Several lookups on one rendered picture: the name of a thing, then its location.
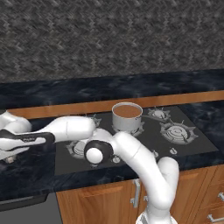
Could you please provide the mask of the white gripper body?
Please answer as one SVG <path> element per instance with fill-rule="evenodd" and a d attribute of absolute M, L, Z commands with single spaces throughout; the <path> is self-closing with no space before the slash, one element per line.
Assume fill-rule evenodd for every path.
<path fill-rule="evenodd" d="M 28 149 L 28 145 L 0 144 L 0 160 L 16 156 Z"/>

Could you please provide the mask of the steel saucepan with hot chocolate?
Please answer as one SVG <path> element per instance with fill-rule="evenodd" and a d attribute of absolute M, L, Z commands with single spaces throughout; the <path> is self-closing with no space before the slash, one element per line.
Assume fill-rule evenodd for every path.
<path fill-rule="evenodd" d="M 132 132 L 142 127 L 143 109 L 133 102 L 119 102 L 112 107 L 112 127 L 116 131 Z"/>

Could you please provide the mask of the grey dishwasher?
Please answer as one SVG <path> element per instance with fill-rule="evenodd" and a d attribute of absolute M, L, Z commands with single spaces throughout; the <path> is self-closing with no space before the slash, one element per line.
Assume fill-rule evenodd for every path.
<path fill-rule="evenodd" d="M 63 224 L 56 194 L 0 201 L 0 224 Z"/>

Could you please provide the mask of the black gas hob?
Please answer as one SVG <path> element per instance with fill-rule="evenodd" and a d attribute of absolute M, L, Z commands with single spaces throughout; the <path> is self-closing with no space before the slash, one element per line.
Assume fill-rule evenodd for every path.
<path fill-rule="evenodd" d="M 149 116 L 150 119 L 142 118 L 142 127 L 132 131 L 131 134 L 151 152 L 155 150 L 158 153 L 157 159 L 181 158 L 217 150 L 215 145 L 177 106 L 144 108 L 143 115 Z M 113 157 L 103 164 L 92 165 L 84 158 L 84 146 L 83 141 L 74 143 L 68 141 L 49 147 L 36 146 L 33 148 L 33 153 L 44 158 L 54 153 L 55 155 L 47 160 L 54 162 L 56 175 L 124 166 L 122 160 L 118 164 L 114 163 Z M 171 148 L 174 148 L 178 154 L 172 155 Z"/>

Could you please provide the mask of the wooden drawer front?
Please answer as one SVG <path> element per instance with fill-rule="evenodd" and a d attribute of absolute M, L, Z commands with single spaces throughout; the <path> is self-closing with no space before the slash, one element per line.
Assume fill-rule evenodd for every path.
<path fill-rule="evenodd" d="M 224 206 L 200 209 L 192 224 L 224 224 Z"/>
<path fill-rule="evenodd" d="M 211 185 L 208 187 L 205 197 L 202 200 L 200 209 L 224 206 L 224 201 L 218 198 L 218 193 L 224 193 L 224 184 Z"/>

